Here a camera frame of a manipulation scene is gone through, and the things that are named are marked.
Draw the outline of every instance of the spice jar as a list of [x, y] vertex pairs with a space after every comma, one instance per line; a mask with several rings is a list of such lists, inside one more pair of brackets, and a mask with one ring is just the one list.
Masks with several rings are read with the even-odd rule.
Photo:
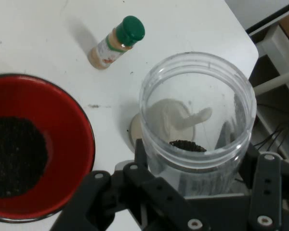
[[106, 69], [122, 54], [133, 48], [145, 35], [142, 22], [127, 16], [89, 53], [90, 63], [97, 69]]

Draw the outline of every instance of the white table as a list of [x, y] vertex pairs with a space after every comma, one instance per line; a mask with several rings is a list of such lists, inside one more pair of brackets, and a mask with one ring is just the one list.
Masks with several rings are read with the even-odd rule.
[[[86, 53], [127, 15], [143, 22], [144, 40], [107, 70], [94, 69]], [[157, 62], [185, 51], [221, 56], [247, 77], [258, 58], [223, 0], [0, 0], [0, 73], [45, 78], [80, 103], [96, 138], [95, 170], [112, 173], [116, 163], [133, 159], [127, 129], [138, 112], [141, 82]], [[0, 223], [0, 231], [47, 231], [57, 216]], [[121, 212], [109, 230], [137, 227]]]

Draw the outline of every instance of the dark speck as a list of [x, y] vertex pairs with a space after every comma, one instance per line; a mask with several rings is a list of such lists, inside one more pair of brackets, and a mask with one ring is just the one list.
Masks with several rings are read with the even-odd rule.
[[99, 108], [100, 105], [97, 105], [97, 104], [89, 104], [88, 105], [90, 108]]

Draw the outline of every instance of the plastic jar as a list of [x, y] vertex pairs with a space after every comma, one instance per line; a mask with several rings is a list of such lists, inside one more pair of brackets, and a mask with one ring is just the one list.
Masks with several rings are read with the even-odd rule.
[[[204, 109], [203, 122], [181, 126]], [[187, 52], [157, 64], [140, 93], [140, 116], [150, 171], [185, 197], [227, 193], [247, 150], [256, 116], [248, 79], [215, 55]], [[169, 144], [193, 141], [207, 151]]]

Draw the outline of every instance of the black soil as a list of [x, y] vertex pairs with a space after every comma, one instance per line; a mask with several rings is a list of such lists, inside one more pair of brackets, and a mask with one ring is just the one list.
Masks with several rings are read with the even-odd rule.
[[32, 189], [47, 158], [43, 135], [30, 120], [0, 117], [0, 198]]
[[186, 150], [186, 151], [191, 151], [191, 152], [199, 152], [203, 153], [206, 152], [207, 150], [204, 149], [203, 147], [197, 145], [195, 142], [191, 141], [171, 141], [169, 142], [172, 146], [175, 146], [177, 148]]

